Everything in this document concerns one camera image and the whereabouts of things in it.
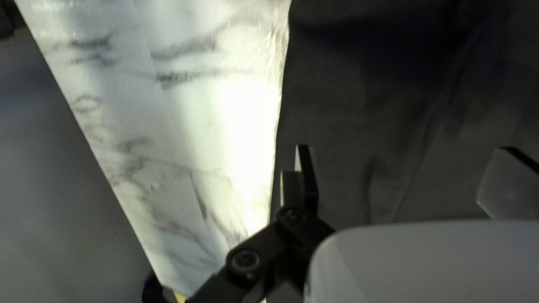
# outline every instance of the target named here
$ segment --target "white marble surface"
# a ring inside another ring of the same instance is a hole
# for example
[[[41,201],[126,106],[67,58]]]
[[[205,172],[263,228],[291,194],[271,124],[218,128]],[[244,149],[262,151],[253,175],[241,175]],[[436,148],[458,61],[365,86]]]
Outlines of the white marble surface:
[[[161,282],[268,221],[288,0],[18,0]]]

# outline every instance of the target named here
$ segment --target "gray panel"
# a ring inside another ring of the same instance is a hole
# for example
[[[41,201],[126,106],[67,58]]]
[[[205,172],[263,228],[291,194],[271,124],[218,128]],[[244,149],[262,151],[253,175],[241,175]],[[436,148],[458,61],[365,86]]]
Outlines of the gray panel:
[[[0,42],[0,298],[140,302],[150,266],[29,35]]]
[[[492,219],[539,219],[537,167],[515,148],[494,150],[477,203]]]

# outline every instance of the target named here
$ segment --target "gray fabric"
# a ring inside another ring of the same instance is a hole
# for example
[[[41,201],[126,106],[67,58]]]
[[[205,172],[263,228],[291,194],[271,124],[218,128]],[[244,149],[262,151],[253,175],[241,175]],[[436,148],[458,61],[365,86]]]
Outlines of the gray fabric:
[[[311,145],[337,229],[486,217],[493,150],[539,159],[538,3],[382,2],[292,2],[276,176]]]

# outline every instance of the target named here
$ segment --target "gray wall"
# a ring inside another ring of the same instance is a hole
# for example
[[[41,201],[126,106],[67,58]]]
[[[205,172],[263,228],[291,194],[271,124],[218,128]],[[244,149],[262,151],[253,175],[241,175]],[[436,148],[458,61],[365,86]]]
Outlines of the gray wall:
[[[0,302],[140,302],[149,272],[32,37],[0,40]]]

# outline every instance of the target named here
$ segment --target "black screw head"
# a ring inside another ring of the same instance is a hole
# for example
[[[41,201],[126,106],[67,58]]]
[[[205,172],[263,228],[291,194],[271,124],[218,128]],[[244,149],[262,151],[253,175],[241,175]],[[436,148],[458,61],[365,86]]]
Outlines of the black screw head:
[[[238,273],[248,273],[260,264],[260,256],[251,249],[240,249],[231,260],[232,269]]]
[[[284,213],[285,218],[290,222],[301,222],[305,220],[305,214],[299,209],[288,209]]]

